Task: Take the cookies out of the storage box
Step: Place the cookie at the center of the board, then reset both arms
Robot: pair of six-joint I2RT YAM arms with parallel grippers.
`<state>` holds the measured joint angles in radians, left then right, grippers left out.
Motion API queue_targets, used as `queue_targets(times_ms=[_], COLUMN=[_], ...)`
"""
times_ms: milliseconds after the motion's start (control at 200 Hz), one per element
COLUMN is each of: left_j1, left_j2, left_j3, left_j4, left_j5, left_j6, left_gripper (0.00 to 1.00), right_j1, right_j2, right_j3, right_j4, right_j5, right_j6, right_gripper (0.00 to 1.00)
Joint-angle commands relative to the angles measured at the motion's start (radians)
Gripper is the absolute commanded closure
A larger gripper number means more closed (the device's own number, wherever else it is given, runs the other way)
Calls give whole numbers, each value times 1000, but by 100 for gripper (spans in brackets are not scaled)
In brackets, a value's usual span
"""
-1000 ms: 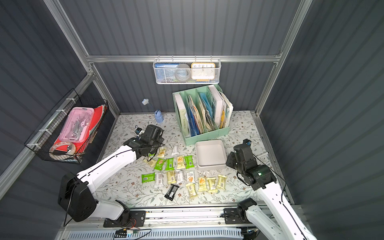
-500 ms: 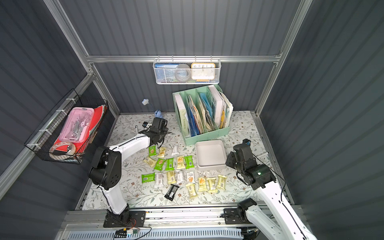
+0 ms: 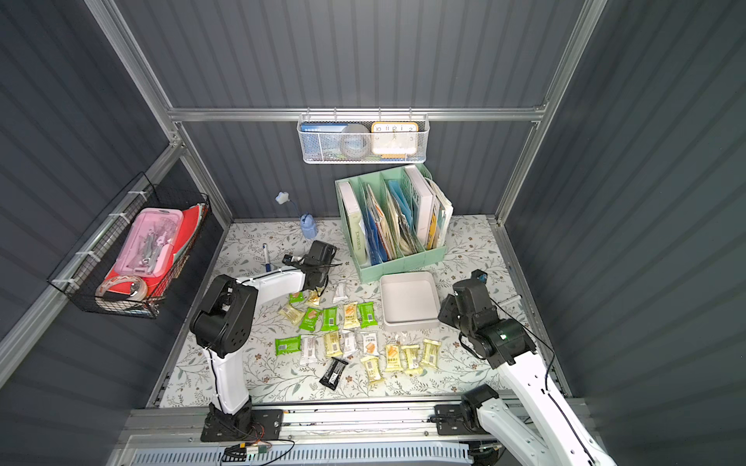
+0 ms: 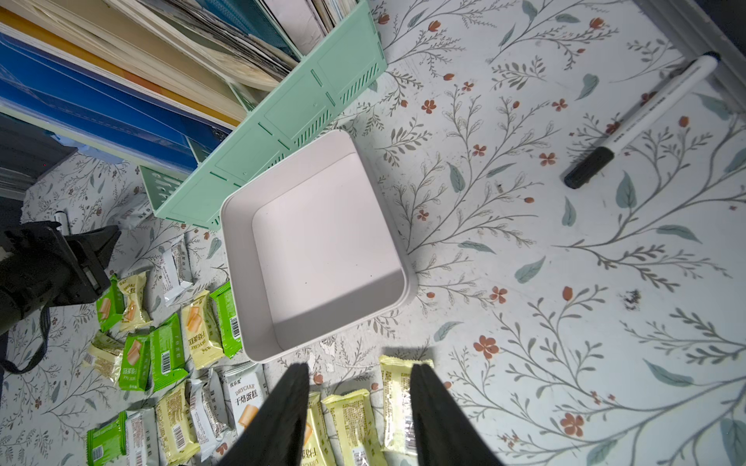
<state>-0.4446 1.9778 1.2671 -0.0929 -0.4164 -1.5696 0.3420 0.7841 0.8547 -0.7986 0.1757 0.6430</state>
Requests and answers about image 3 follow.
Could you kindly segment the yellow packet bottom row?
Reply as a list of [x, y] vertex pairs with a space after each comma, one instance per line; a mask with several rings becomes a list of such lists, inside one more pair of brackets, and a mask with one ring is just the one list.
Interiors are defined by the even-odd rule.
[[425, 339], [423, 340], [424, 353], [422, 357], [422, 365], [429, 367], [430, 369], [438, 369], [439, 353], [441, 349], [441, 342], [437, 340]]
[[378, 384], [383, 382], [384, 378], [380, 370], [380, 359], [378, 356], [369, 355], [361, 359], [361, 365], [365, 370], [369, 384]]
[[406, 369], [404, 372], [411, 377], [419, 377], [423, 374], [424, 369], [419, 363], [419, 345], [406, 345], [401, 347], [402, 353], [406, 360]]

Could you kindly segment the black cookie packet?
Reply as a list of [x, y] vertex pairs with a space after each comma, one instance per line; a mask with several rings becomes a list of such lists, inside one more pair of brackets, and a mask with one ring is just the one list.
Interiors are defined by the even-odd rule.
[[342, 374], [348, 365], [349, 362], [347, 360], [339, 357], [332, 357], [330, 365], [326, 368], [326, 372], [324, 372], [324, 376], [320, 378], [320, 384], [325, 388], [337, 390], [338, 384], [342, 379]]

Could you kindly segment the white cookie storage box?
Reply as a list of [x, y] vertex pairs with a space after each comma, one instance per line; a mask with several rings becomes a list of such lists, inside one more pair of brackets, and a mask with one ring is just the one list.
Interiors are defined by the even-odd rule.
[[390, 332], [439, 326], [440, 300], [429, 272], [384, 275], [380, 279], [384, 328]]

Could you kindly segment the yellow cookie packet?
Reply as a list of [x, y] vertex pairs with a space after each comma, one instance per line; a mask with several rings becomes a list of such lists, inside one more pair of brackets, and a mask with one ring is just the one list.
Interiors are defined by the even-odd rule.
[[357, 302], [348, 303], [344, 306], [344, 318], [343, 328], [345, 330], [361, 328], [361, 321], [359, 320], [359, 309], [357, 308]]

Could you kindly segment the small yellow packet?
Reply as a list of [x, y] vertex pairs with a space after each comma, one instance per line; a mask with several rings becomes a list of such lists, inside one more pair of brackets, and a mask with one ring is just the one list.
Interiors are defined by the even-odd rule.
[[320, 304], [321, 304], [321, 297], [318, 294], [318, 291], [311, 290], [309, 292], [309, 297], [307, 299], [307, 303], [308, 303], [308, 305], [310, 307], [314, 307], [314, 308], [318, 308], [318, 306], [320, 306]]

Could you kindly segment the yellow packet second row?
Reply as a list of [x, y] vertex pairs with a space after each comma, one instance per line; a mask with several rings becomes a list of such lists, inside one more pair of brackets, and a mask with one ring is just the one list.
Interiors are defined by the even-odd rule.
[[338, 331], [332, 331], [324, 334], [324, 353], [327, 358], [339, 357], [343, 355], [340, 334]]

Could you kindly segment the white cookie packet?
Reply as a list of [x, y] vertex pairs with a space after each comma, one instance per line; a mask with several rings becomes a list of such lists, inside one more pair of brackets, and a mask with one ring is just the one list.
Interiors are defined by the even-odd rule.
[[361, 332], [361, 351], [364, 356], [379, 356], [378, 334], [376, 332]]

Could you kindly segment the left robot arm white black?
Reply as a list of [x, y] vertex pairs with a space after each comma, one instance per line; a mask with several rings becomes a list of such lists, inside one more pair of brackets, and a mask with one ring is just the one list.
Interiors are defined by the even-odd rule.
[[215, 388], [203, 441], [249, 440], [266, 433], [253, 418], [244, 381], [244, 349], [254, 312], [282, 296], [324, 289], [336, 252], [336, 246], [315, 240], [304, 256], [284, 256], [280, 268], [254, 277], [219, 275], [210, 283], [190, 322], [197, 345], [206, 351]]

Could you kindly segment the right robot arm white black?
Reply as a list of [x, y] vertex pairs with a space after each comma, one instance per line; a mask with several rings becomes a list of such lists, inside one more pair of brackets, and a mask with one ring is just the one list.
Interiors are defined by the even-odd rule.
[[613, 465], [614, 459], [586, 429], [550, 378], [528, 328], [491, 298], [487, 273], [479, 269], [453, 285], [438, 319], [458, 330], [460, 345], [488, 363], [518, 397], [532, 425], [507, 407], [497, 390], [482, 384], [462, 394], [462, 423], [484, 431], [522, 465]]

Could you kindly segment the green cookie packet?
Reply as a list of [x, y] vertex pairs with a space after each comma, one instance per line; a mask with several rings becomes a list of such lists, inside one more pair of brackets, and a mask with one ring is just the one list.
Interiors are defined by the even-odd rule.
[[367, 328], [371, 326], [377, 326], [378, 320], [376, 318], [375, 304], [373, 302], [359, 303], [357, 309], [361, 313], [361, 327]]
[[322, 311], [322, 332], [336, 332], [339, 330], [338, 308], [330, 307]]
[[310, 333], [316, 332], [320, 316], [322, 316], [322, 310], [309, 307], [299, 324], [299, 329]]

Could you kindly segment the pale yellow packet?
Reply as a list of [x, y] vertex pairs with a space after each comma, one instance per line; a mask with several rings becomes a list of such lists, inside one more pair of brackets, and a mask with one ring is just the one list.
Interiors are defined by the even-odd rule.
[[295, 326], [300, 326], [305, 316], [305, 312], [295, 308], [295, 306], [291, 304], [286, 304], [285, 306], [283, 306], [278, 311], [278, 314], [286, 318], [292, 325]]

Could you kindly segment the white brown packet second row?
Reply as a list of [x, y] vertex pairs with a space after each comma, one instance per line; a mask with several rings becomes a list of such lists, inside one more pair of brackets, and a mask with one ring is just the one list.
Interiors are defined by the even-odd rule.
[[314, 335], [302, 335], [300, 364], [302, 366], [309, 366], [319, 362], [317, 338]]

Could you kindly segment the green packet second row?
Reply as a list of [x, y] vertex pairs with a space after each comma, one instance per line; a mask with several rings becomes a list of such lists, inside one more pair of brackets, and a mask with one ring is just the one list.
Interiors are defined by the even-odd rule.
[[275, 355], [292, 355], [302, 351], [302, 337], [295, 335], [275, 340]]

